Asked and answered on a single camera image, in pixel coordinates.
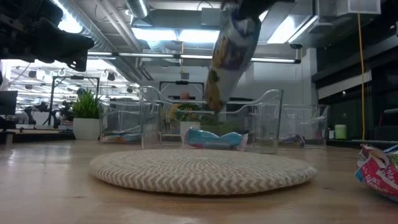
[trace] crinkled snack bag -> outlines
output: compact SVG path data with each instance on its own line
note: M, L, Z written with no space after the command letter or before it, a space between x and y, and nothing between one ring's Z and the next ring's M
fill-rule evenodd
M238 19L238 8L228 12L215 44L205 88L206 102L215 112L219 112L228 102L247 69L261 28L257 17Z

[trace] transparent container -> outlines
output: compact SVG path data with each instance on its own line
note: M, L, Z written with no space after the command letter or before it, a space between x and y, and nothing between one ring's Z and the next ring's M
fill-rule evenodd
M101 142L141 143L138 101L102 101L99 105L99 121Z
M282 105L279 147L326 148L329 106Z
M147 111L141 113L144 120L143 147L209 148L276 153L282 97L281 90L269 90L256 101L228 102L223 111L214 114L205 101L170 100L156 88L142 86L140 103L142 109ZM203 135L197 137L197 133L193 133L192 136L194 131L190 128L208 131L222 138L212 136L207 139ZM241 142L246 144L229 143L240 138Z

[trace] monitor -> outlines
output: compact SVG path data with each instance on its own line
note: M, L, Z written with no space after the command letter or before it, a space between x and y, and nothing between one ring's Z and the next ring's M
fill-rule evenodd
M0 115L15 115L18 91L0 91Z

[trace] yellow cable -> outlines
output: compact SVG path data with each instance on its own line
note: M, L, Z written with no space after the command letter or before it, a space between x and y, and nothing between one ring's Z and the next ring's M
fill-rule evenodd
M361 28L361 12L358 12L358 31L359 31L359 54L361 55L361 69L362 69L362 85L361 85L361 99L362 99L362 140L365 140L365 65L363 59L362 46L362 28Z

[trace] desk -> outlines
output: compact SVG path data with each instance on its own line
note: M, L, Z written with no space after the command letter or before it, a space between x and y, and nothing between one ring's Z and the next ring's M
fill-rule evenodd
M281 149L311 162L307 184L249 197L150 194L88 175L97 155L139 146L62 141L0 146L0 217L8 223L396 223L398 204L355 178L357 149Z

